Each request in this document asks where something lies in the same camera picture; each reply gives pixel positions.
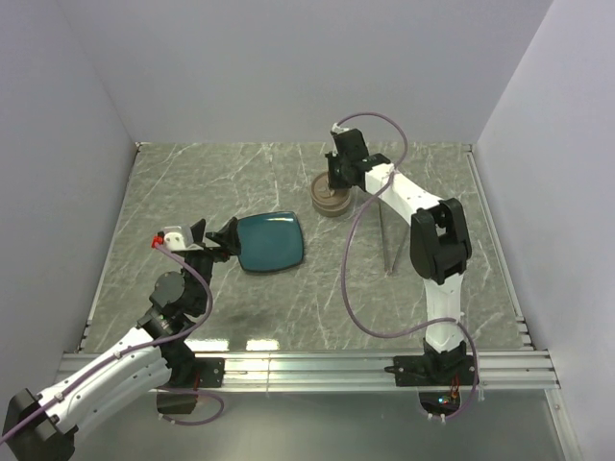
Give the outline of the brown round lid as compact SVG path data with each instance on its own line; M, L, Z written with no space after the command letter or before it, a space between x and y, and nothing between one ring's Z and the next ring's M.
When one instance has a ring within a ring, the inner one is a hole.
M310 185L311 200L333 201L350 198L348 189L332 189L329 184L329 175L324 172L316 176Z

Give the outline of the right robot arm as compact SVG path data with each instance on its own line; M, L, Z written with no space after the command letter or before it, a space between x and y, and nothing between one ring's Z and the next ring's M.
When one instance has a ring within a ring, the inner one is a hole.
M332 127L335 150L326 154L328 186L354 186L379 200L409 226L409 257L423 279L427 302L424 373L434 383L447 382L457 371L469 343L459 325L461 285L472 246L461 202L441 199L399 172L382 154L368 151L358 129Z

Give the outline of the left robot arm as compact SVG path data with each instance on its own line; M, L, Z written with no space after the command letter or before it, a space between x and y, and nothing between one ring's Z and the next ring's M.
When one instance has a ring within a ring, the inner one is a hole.
M19 460L68 460L79 435L151 390L204 395L221 387L225 361L199 358L186 338L212 312L212 268L241 253L238 220L219 231L206 222L166 227L155 250L180 264L158 277L150 306L116 344L56 384L23 389L8 405L1 441Z

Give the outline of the round metal lunch box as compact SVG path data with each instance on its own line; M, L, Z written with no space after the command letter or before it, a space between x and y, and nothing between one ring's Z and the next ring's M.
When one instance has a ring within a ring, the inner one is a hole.
M351 199L346 197L344 200L319 201L312 200L313 208L322 216L333 218L342 216L347 212L351 204Z

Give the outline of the teal square plate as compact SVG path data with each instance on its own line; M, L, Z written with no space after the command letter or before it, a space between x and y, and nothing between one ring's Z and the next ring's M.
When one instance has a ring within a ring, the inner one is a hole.
M267 212L238 221L241 268L247 273L269 274L303 263L305 244L297 215L292 211Z

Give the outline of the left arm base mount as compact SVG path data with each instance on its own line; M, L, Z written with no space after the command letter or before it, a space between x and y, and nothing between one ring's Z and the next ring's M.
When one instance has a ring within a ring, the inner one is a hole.
M222 357L193 358L171 372L169 380L157 394L157 410L163 418L191 415L202 394L199 391L219 389L225 374Z

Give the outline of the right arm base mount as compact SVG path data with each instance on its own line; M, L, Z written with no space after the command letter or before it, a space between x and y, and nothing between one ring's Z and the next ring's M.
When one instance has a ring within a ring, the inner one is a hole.
M428 418L443 423L463 408L462 387L469 386L471 393L477 391L478 370L475 357L464 351L397 355L384 368L394 376L397 387L416 387Z

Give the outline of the aluminium front rail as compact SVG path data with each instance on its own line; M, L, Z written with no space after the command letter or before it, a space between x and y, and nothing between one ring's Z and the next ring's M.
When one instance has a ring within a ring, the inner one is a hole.
M417 351L199 352L225 360L218 389L226 393L395 392L385 368L396 355ZM559 387L551 357L538 351L480 352L480 388L552 390Z

